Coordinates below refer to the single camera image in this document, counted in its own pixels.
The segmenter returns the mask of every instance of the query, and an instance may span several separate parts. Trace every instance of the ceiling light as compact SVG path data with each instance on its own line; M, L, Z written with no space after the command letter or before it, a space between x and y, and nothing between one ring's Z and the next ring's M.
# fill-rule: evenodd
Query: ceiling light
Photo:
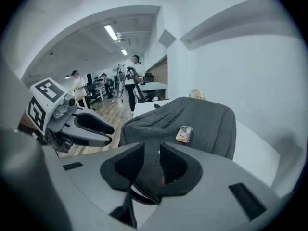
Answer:
M121 51L122 51L123 55L127 56L127 52L126 52L125 49L122 49Z
M106 25L105 29L109 33L109 35L111 36L111 38L113 40L117 40L117 36L116 36L115 32L113 31L113 29L112 29L112 27L110 25Z

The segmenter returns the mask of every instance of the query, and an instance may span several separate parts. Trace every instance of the person in white shirt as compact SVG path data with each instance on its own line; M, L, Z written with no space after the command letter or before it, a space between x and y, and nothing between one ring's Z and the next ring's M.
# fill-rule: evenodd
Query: person in white shirt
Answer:
M79 76L79 73L77 70L74 70L71 74L71 76L74 77L74 83L73 83L73 88L74 88L74 92L75 92L75 98L80 98L80 97L86 97L87 96L87 92L86 92L86 83L83 79L83 77ZM90 109L90 105L88 104L87 99L86 100L86 104L87 104L87 108ZM83 104L83 100L80 99L78 100L78 103L81 107L84 107Z
M133 67L136 72L137 72L137 76L136 76L136 80L137 82L141 82L142 79L141 77L143 76L142 74L142 70L139 68L139 56L137 55L133 55L131 59L127 60L125 62L125 64L123 65L124 67L124 74L126 75L126 79L125 79L125 89L128 92L128 101L129 101L129 106L130 106L130 111L131 113L134 112L135 110L135 95L134 95L134 88L135 88L135 82L132 78L128 78L127 75L131 76L130 71L127 70L128 67Z

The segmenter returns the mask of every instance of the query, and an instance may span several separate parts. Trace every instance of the table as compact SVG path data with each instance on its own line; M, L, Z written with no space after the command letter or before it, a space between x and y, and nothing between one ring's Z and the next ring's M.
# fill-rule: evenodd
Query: table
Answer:
M82 101L83 101L83 105L85 106L85 108L87 108L88 106L87 106L85 97L75 98L75 101L78 102L78 101L81 100L81 99L82 99Z
M148 82L145 85L139 85L141 91L165 90L165 98L167 98L168 85L160 82Z
M165 105L172 100L137 103L133 118L154 110L154 104ZM273 184L280 156L263 139L247 128L238 120L236 121L236 145L233 162L251 173L267 186Z
M102 102L103 102L103 101L104 101L104 98L103 98L102 88L103 88L103 87L96 87L96 88L94 88L94 90L99 90L99 91L100 91L100 96L101 96L101 99L102 99Z

